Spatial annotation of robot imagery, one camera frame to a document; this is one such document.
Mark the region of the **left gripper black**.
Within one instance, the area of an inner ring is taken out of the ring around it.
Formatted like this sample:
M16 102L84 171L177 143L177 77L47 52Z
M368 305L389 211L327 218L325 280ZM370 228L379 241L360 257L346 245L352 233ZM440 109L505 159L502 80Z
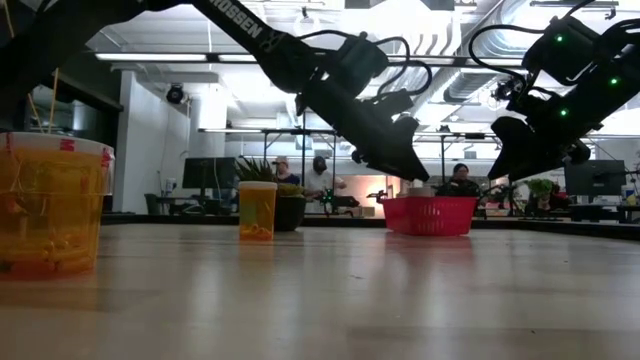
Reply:
M334 79L314 78L298 94L298 105L313 110L359 151L366 151L368 167L408 181L430 178L413 149L417 122L392 119L413 106L406 89L387 93L382 100L361 101Z

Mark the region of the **red plastic basket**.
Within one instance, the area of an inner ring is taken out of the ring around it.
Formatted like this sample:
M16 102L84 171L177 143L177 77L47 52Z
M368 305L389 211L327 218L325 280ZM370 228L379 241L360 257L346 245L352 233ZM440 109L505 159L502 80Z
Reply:
M475 197L399 197L382 201L386 227L412 236L461 236L471 228Z

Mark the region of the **black background workstation frame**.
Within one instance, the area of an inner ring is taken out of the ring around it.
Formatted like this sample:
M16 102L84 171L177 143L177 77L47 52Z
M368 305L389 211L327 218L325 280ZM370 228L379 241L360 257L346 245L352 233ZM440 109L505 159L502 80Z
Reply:
M312 134L328 134L328 135L333 135L334 140L337 139L338 134L335 131L325 131L325 130L318 130L318 131L312 131L312 130L306 130L307 131L307 135L312 135ZM290 134L290 135L302 135L302 129L293 129L293 130L261 130L261 133L265 134L265 141L266 141L266 137L268 134L271 133L276 133L278 135L281 134ZM447 173L445 172L445 159L444 159L444 153L445 153L445 147L444 147L444 143L445 143L445 139L447 137L451 137L451 138L455 138L456 140L461 138L463 140L487 140L490 137L486 134L481 134L481 133L465 133L465 134L459 134L459 133L452 133L452 134L444 134L444 133L438 133L439 135L437 136L440 139L440 145L441 145L441 170L442 170L442 185L445 184L448 180L449 177L447 177ZM355 150L352 152L351 158L354 162L356 163L365 163L365 165L367 166L366 163L366 149L368 148L368 145L375 139L373 138L364 138L364 142L363 143L358 143L356 145L354 145ZM332 199L331 193L333 192L333 189L330 190L326 190L325 193L318 197L318 198L310 198L307 197L305 195L305 197L310 200L310 199L314 199L314 200L318 200L321 203L325 203L329 200Z

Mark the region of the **wide orange pill bottle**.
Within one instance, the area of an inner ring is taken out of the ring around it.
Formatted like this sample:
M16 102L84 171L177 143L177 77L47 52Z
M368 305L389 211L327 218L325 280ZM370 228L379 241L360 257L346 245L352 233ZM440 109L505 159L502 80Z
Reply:
M0 133L0 279L92 270L114 170L114 149L95 141Z

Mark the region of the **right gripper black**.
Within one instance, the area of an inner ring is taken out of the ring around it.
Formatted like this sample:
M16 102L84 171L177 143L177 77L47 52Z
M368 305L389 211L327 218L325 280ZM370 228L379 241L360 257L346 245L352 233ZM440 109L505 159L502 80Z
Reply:
M566 148L616 110L616 86L578 85L548 99L518 94L507 105L523 120L502 116L491 129L502 143L488 177L520 180L564 166Z

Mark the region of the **green background plant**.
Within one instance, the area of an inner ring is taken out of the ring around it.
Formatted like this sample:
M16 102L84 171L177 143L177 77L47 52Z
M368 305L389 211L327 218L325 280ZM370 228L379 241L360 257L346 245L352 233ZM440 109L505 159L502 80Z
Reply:
M534 178L526 181L529 188L529 202L535 210L549 210L553 182L549 179Z

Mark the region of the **succulent plant in black pot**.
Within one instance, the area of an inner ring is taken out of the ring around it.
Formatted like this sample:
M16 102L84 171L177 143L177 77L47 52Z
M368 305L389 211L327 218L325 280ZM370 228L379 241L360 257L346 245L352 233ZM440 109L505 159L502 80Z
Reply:
M304 219L306 205L305 188L301 186L301 184L291 185L279 183L276 177L276 168L272 162L264 159L240 156L235 164L235 172L240 182L266 181L276 183L278 189L275 205L274 230L277 232L294 231L301 225Z

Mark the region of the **black computer monitor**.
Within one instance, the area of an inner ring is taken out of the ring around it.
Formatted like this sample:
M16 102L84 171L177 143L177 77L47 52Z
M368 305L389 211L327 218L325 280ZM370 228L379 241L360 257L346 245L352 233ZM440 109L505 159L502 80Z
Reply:
M588 160L582 164L568 164L564 168L566 190L569 195L620 195L626 185L626 168L621 160Z
M185 160L182 187L195 189L195 199L230 201L236 187L234 157L190 157Z

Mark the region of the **orange pill bottle white cap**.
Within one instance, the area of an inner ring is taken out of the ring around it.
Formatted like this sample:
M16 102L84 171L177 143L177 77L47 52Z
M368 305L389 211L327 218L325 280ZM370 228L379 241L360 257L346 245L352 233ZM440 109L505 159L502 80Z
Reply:
M266 181L239 183L239 238L267 241L274 238L277 184Z

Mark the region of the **person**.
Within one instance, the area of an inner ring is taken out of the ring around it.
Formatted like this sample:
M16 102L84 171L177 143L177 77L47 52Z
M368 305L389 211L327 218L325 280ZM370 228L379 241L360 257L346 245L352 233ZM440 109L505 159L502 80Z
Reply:
M286 156L278 156L272 162L276 168L276 177L279 183L300 185L301 179L290 171L289 161Z
M469 178L469 168L463 163L458 163L453 168L449 180L437 188L437 196L449 197L478 197L479 185Z
M311 169L305 173L304 188L307 197L318 198L326 190L346 189L347 184L328 170L326 160L322 156L315 156Z

